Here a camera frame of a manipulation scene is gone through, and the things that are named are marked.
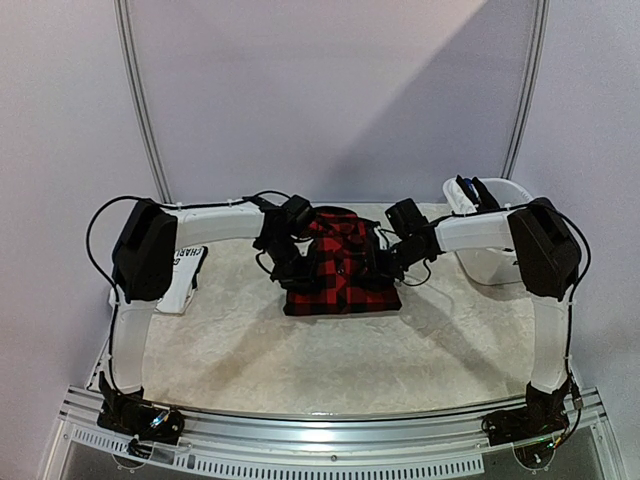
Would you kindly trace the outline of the white and green t-shirt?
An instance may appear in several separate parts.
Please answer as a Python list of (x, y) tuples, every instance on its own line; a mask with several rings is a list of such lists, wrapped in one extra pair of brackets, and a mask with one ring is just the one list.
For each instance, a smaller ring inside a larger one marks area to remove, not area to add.
[(172, 281), (164, 296), (157, 301), (154, 314), (168, 316), (185, 314), (198, 289), (198, 276), (207, 255), (208, 247), (204, 245), (175, 251)]

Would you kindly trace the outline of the red black plaid flannel shirt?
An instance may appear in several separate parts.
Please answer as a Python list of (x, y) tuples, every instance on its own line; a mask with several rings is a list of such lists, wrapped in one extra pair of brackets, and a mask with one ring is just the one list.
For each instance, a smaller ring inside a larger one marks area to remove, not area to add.
[(380, 223), (337, 206), (315, 209), (305, 235), (315, 260), (309, 293), (288, 291), (287, 316), (348, 315), (397, 311), (402, 307), (395, 279), (379, 269)]

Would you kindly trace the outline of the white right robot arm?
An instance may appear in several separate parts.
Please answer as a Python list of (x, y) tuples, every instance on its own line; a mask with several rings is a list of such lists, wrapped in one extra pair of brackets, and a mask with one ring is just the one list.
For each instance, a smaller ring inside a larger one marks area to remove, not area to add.
[(580, 281), (582, 248), (569, 219), (547, 198), (469, 214), (428, 220), (408, 198), (385, 212), (399, 241), (378, 238), (371, 274), (402, 280), (409, 268), (445, 254), (473, 249), (511, 249), (521, 281), (534, 302), (531, 387), (551, 394), (569, 378), (570, 303)]

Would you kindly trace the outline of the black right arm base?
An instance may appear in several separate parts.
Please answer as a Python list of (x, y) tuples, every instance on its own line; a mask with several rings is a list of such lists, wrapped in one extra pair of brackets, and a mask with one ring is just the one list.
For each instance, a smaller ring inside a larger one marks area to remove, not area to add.
[[(571, 423), (564, 400), (570, 394), (577, 416)], [(569, 378), (552, 393), (545, 393), (526, 385), (525, 406), (512, 410), (496, 410), (485, 415), (481, 429), (491, 446), (534, 439), (560, 431), (561, 435), (549, 448), (557, 449), (577, 430), (582, 417), (583, 400), (578, 385)]]

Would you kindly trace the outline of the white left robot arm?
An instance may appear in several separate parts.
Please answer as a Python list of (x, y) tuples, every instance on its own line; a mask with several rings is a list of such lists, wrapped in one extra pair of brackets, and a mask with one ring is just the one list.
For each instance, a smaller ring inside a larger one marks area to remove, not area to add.
[(151, 317), (169, 290), (176, 251), (200, 244), (251, 239), (273, 262), (270, 277), (285, 290), (316, 287), (316, 262), (296, 243), (312, 223), (310, 202), (298, 195), (276, 205), (259, 196), (219, 204), (162, 205), (139, 199), (112, 253), (114, 320), (107, 381), (122, 394), (142, 388)]

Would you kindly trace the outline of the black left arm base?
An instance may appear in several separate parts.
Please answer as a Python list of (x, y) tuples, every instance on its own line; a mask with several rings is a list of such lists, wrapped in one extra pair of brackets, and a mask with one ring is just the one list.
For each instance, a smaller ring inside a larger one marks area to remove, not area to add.
[(141, 392), (122, 394), (113, 389), (103, 372), (99, 375), (103, 404), (97, 425), (116, 433), (176, 445), (185, 428), (185, 417), (177, 409), (157, 407), (144, 400)]

